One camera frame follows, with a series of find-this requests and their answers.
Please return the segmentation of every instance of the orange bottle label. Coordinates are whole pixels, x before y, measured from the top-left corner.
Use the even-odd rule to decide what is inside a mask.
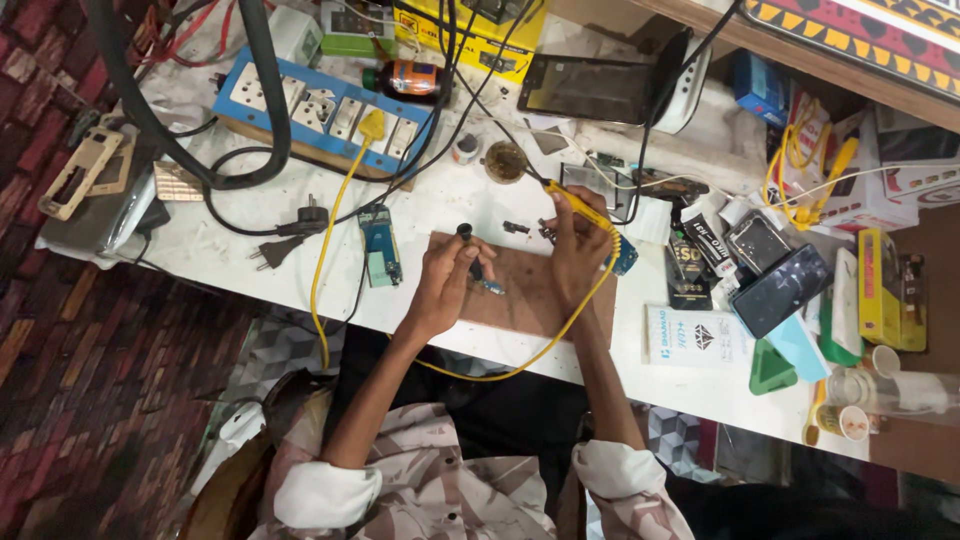
[[[395,61],[391,82],[401,94],[425,96],[437,86],[437,66],[409,60]]]

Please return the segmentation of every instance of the black phone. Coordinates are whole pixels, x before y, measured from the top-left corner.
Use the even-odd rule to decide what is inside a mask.
[[[516,108],[524,112],[643,125],[653,65],[534,55]]]
[[[730,300],[747,331],[760,339],[833,283],[813,244],[794,250]]]

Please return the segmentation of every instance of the blue box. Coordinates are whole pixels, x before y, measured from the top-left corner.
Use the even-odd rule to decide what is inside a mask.
[[[733,97],[768,124],[785,128],[790,112],[790,82],[750,51],[741,51],[733,65]]]

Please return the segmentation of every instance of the hand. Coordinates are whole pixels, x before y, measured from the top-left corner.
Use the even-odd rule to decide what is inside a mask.
[[[607,201],[581,185],[571,185],[567,191],[580,197],[587,205],[606,218]],[[553,283],[567,315],[584,301],[593,287],[593,276],[613,248],[610,234],[587,219],[573,213],[564,196],[553,194],[557,217],[548,219],[546,226],[557,232],[557,243],[550,257]]]
[[[450,330],[460,317],[469,268],[476,258],[483,266],[484,278],[494,281],[492,259],[496,253],[476,236],[468,245],[454,234],[444,245],[424,253],[420,285],[397,335],[406,334],[425,345],[435,335]]]

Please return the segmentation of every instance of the white desk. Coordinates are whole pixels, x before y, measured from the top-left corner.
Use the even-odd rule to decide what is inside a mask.
[[[210,20],[219,21],[220,18],[211,16]],[[571,23],[555,19],[553,25],[551,32],[555,34],[556,25],[567,28]],[[213,36],[218,31],[219,28],[214,28],[206,34]],[[588,32],[580,29],[580,36],[595,39],[595,35],[591,37]],[[564,43],[564,47],[569,49],[571,44]],[[203,51],[209,47],[198,48]],[[225,61],[218,67],[188,70],[164,64],[148,77],[145,86],[175,100],[209,107],[214,95],[207,79],[216,71],[227,72],[230,65],[231,61]],[[351,78],[358,82],[358,71],[350,60],[324,59],[321,69],[337,76],[351,71]],[[476,88],[483,73],[468,67],[462,71]],[[509,90],[506,99],[499,91],[502,86]],[[454,109],[462,110],[468,96],[465,92],[457,94]],[[517,85],[494,77],[483,94],[483,101],[494,115],[518,120],[516,96]],[[445,111],[443,128],[438,129],[435,140],[446,142],[457,119],[459,113]],[[465,130],[479,135],[485,148],[504,138],[496,126],[487,121],[469,121]],[[564,160],[583,161],[572,148],[544,157],[530,134],[516,133],[516,138],[527,151],[533,166],[544,176],[556,177]],[[207,164],[233,148],[256,144],[220,126],[195,139],[190,150]],[[252,170],[265,159],[266,154],[242,156],[229,162],[225,172]],[[321,206],[331,208],[342,180],[340,175],[290,160],[282,174],[261,187],[216,192],[213,197],[217,209],[229,222],[246,229],[269,229],[295,220],[297,207],[306,204],[308,194],[313,194]],[[368,202],[383,190],[384,187],[378,184],[353,182],[341,205],[341,215]],[[458,224],[469,222],[475,234],[492,244],[545,255],[552,249],[549,242],[536,233],[537,219],[554,214],[552,202],[540,184],[526,177],[513,185],[495,184],[479,163],[462,167],[450,156],[444,156],[417,178],[413,192],[398,191],[391,195],[387,204],[393,216],[396,244],[403,265],[403,284],[397,288],[365,288],[352,320],[378,331],[394,331],[405,314],[420,279],[420,259],[432,231],[453,233]],[[310,281],[323,243],[321,236],[308,238],[277,270],[257,272],[255,268],[263,262],[262,259],[249,260],[248,256],[256,251],[260,242],[277,240],[276,237],[255,238],[230,233],[214,222],[200,203],[170,203],[167,208],[173,219],[154,232],[153,245],[145,259],[190,280],[288,307],[309,309]],[[505,233],[501,226],[504,220],[531,227],[531,234]],[[337,226],[332,234],[319,293],[319,313],[342,320],[353,308],[363,248],[355,220]],[[135,256],[139,246],[133,245],[134,242],[130,244],[125,246],[124,253]],[[646,403],[800,442],[812,393],[810,384],[800,382],[791,388],[755,397],[747,387],[749,369],[736,372],[668,368],[644,363],[644,305],[665,304],[667,297],[663,248],[652,244],[635,245],[639,260],[617,285],[611,347],[627,395]],[[431,343],[518,366],[547,341],[542,337],[461,321]],[[573,347],[567,343],[558,344],[530,370],[582,383]],[[851,443],[828,433],[821,437],[820,448],[862,459],[869,455],[866,444]]]

